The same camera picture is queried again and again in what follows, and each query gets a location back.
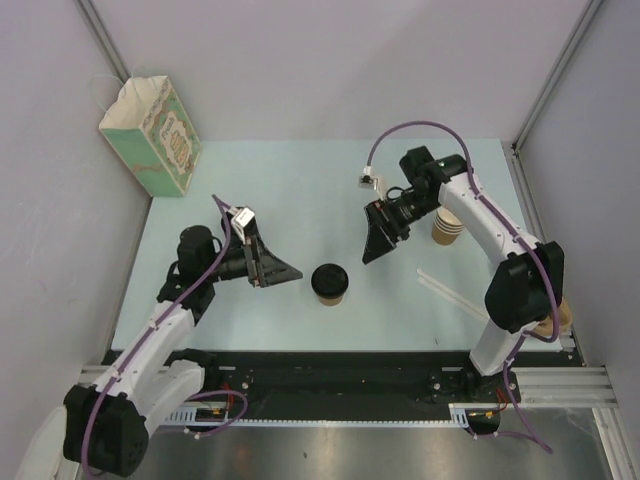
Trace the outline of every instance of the gray wall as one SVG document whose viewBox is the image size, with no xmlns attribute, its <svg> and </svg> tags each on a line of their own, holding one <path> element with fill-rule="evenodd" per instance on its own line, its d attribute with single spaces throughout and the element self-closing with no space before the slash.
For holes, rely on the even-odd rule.
<svg viewBox="0 0 640 480">
<path fill-rule="evenodd" d="M 206 140 L 375 138 L 416 118 L 511 140 L 587 1 L 94 3 Z"/>
<path fill-rule="evenodd" d="M 608 2 L 523 149 L 567 255 L 578 340 L 606 364 L 640 450 L 640 2 Z"/>
<path fill-rule="evenodd" d="M 148 198 L 101 138 L 71 0 L 0 7 L 0 478 L 105 348 Z M 103 100 L 117 84 L 97 81 Z"/>
</svg>

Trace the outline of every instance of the green patterned bag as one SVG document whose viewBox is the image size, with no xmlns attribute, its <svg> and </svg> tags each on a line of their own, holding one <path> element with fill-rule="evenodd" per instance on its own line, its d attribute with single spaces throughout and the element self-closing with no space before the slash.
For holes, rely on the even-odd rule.
<svg viewBox="0 0 640 480">
<path fill-rule="evenodd" d="M 202 145 L 168 77 L 127 80 L 100 131 L 149 195 L 187 193 Z"/>
</svg>

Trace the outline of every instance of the cup lid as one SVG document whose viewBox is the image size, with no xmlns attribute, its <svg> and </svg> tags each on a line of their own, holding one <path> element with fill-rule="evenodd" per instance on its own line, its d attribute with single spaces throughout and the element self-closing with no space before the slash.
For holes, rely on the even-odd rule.
<svg viewBox="0 0 640 480">
<path fill-rule="evenodd" d="M 319 297 L 339 298 L 349 287 L 349 276 L 340 265 L 325 263 L 320 265 L 311 276 L 311 288 Z"/>
</svg>

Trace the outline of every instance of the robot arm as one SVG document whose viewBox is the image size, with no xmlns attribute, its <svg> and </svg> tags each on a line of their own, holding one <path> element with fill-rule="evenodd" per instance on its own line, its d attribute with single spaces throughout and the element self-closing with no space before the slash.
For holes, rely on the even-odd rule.
<svg viewBox="0 0 640 480">
<path fill-rule="evenodd" d="M 460 155 L 435 160 L 426 147 L 409 150 L 400 167 L 411 187 L 393 199 L 386 194 L 365 207 L 369 234 L 362 261 L 367 264 L 396 248 L 409 238 L 410 224 L 439 206 L 456 215 L 480 244 L 495 268 L 494 278 L 485 295 L 491 318 L 470 360 L 477 374 L 497 374 L 524 331 L 530 330 L 551 310 L 551 301 L 560 303 L 564 254 L 555 242 L 541 244 L 520 227 L 514 228 L 526 245 L 541 260 L 553 287 L 550 299 L 531 257 L 513 239 L 507 227 L 480 201 L 469 181 L 467 164 Z M 473 175 L 476 187 L 483 190 Z M 383 182 L 361 179 L 362 186 Z M 510 222 L 509 217 L 496 207 Z"/>
<path fill-rule="evenodd" d="M 269 287 L 302 278 L 300 271 L 267 250 L 251 209 L 227 210 L 233 231 L 229 229 L 228 248 L 218 267 L 211 268 L 221 254 L 215 251 L 211 231 L 204 226 L 184 230 L 178 260 L 169 268 L 148 323 L 93 385 L 75 385 L 67 393 L 63 453 L 68 460 L 81 462 L 83 441 L 92 430 L 88 464 L 128 476 L 142 461 L 149 437 L 171 412 L 205 384 L 211 389 L 219 387 L 215 359 L 213 364 L 211 359 L 203 364 L 201 355 L 187 354 L 157 375 L 202 319 L 215 297 L 215 282 L 247 277 L 254 287 Z"/>
</svg>

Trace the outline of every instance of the white table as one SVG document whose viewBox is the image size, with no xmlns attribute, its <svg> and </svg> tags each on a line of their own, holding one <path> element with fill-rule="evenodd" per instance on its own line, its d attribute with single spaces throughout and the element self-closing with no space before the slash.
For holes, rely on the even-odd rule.
<svg viewBox="0 0 640 480">
<path fill-rule="evenodd" d="M 417 282 L 417 269 L 483 305 L 491 274 L 487 257 L 468 232 L 448 247 L 433 242 L 432 215 L 411 227 L 411 238 L 388 255 L 361 262 L 367 223 L 364 206 L 375 198 L 359 189 L 371 141 L 204 142 L 188 194 L 156 198 L 133 267 L 112 343 L 124 349 L 147 322 L 167 269 L 176 260 L 180 232 L 202 224 L 222 237 L 211 199 L 249 205 L 264 242 L 304 278 L 265 289 L 245 279 L 216 283 L 216 297 L 183 347 L 206 350 L 442 351 L 468 350 L 482 321 Z M 398 161 L 427 145 L 436 158 L 459 152 L 453 141 L 388 140 L 374 168 L 389 185 L 406 186 Z M 468 142 L 485 189 L 524 227 L 501 144 Z M 323 263 L 349 274 L 349 290 L 336 307 L 320 304 L 310 285 Z M 559 350 L 528 340 L 527 350 Z"/>
</svg>

